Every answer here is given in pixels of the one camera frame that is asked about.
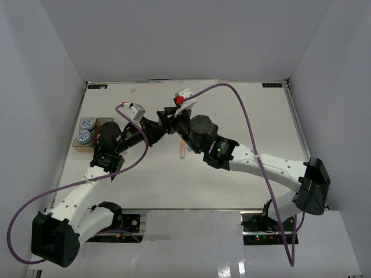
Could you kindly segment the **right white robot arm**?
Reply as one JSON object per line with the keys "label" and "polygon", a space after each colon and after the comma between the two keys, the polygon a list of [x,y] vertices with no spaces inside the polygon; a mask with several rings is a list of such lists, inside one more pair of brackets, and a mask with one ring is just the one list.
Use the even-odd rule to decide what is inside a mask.
{"label": "right white robot arm", "polygon": [[287,160],[254,151],[237,141],[218,135],[218,127],[208,116],[190,116],[191,111],[166,107],[158,111],[159,123],[167,133],[177,133],[203,161],[215,169],[236,171],[267,178],[289,189],[285,195],[270,199],[263,208],[262,225],[275,231],[284,220],[298,214],[322,215],[330,187],[323,161]]}

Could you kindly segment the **blue cleaning gel jar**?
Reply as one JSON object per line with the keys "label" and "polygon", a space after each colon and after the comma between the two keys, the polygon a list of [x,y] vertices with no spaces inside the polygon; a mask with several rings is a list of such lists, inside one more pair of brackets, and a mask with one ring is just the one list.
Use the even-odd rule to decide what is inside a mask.
{"label": "blue cleaning gel jar", "polygon": [[93,118],[82,118],[79,127],[81,130],[87,130],[88,132],[92,132],[95,129],[96,120]]}
{"label": "blue cleaning gel jar", "polygon": [[81,145],[87,145],[92,139],[92,134],[88,130],[80,130],[77,133],[76,140]]}

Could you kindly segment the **orange pink highlighter pen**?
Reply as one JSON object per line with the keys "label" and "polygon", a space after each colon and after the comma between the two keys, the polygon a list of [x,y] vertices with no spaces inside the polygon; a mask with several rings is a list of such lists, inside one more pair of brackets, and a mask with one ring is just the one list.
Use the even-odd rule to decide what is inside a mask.
{"label": "orange pink highlighter pen", "polygon": [[184,141],[181,141],[180,142],[180,150],[179,150],[179,158],[180,159],[185,159],[186,150],[187,150],[187,144]]}

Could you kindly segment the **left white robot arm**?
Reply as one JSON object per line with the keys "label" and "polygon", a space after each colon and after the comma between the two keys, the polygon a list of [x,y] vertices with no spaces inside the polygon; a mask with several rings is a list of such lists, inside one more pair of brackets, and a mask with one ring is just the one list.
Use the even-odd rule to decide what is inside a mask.
{"label": "left white robot arm", "polygon": [[102,230],[117,231],[122,226],[121,206],[107,201],[92,203],[113,181],[112,174],[121,170],[122,152],[144,140],[153,145],[164,134],[162,126],[146,118],[139,129],[131,123],[124,129],[113,121],[104,123],[84,183],[48,213],[38,213],[33,219],[32,254],[65,268],[72,264],[82,243]]}

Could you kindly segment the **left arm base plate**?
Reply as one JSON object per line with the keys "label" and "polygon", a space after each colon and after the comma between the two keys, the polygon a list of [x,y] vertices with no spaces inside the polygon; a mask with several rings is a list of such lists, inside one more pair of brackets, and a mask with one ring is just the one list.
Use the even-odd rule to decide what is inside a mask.
{"label": "left arm base plate", "polygon": [[140,231],[140,214],[119,214],[113,217],[112,223],[107,228],[99,231],[98,235],[107,233],[137,233]]}

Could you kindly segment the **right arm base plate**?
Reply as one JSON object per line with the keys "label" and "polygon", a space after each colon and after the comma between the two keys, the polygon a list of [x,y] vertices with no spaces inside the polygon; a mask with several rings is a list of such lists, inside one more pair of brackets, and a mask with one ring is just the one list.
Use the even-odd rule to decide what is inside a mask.
{"label": "right arm base plate", "polygon": [[260,213],[241,212],[241,227],[245,246],[283,246],[278,225],[263,221]]}

